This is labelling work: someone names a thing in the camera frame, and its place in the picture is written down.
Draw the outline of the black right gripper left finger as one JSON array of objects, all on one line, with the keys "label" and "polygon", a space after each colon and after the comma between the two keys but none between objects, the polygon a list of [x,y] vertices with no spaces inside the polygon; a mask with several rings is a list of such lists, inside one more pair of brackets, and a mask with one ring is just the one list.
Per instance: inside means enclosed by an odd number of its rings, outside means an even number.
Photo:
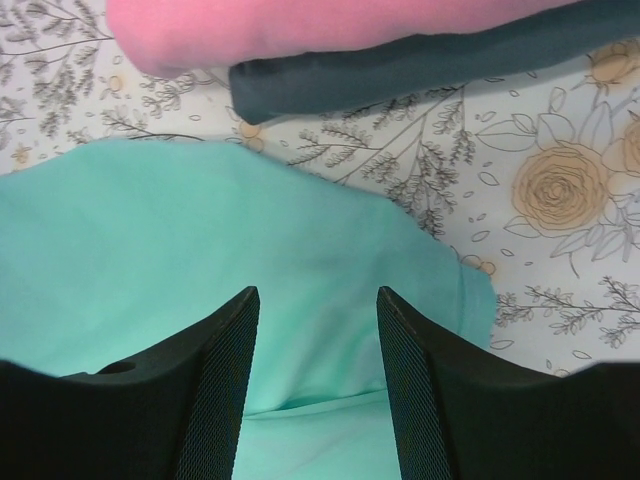
[{"label": "black right gripper left finger", "polygon": [[260,298],[239,292],[188,328],[94,374],[1,364],[5,479],[228,479]]}]

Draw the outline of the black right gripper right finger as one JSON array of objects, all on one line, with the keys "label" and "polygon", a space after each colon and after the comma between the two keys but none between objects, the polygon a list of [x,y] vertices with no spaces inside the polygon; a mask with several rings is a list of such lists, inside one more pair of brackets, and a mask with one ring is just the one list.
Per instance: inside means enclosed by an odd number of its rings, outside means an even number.
[{"label": "black right gripper right finger", "polygon": [[639,366],[564,377],[497,357],[392,289],[377,296],[400,473],[432,479],[635,479]]}]

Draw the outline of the teal t shirt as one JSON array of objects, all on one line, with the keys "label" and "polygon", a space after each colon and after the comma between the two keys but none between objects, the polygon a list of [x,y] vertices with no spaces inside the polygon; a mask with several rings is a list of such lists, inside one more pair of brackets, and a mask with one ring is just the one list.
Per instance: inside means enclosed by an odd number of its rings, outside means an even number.
[{"label": "teal t shirt", "polygon": [[376,298],[486,348],[496,298],[390,200],[229,143],[110,140],[1,179],[1,356],[94,373],[248,286],[237,479],[396,479]]}]

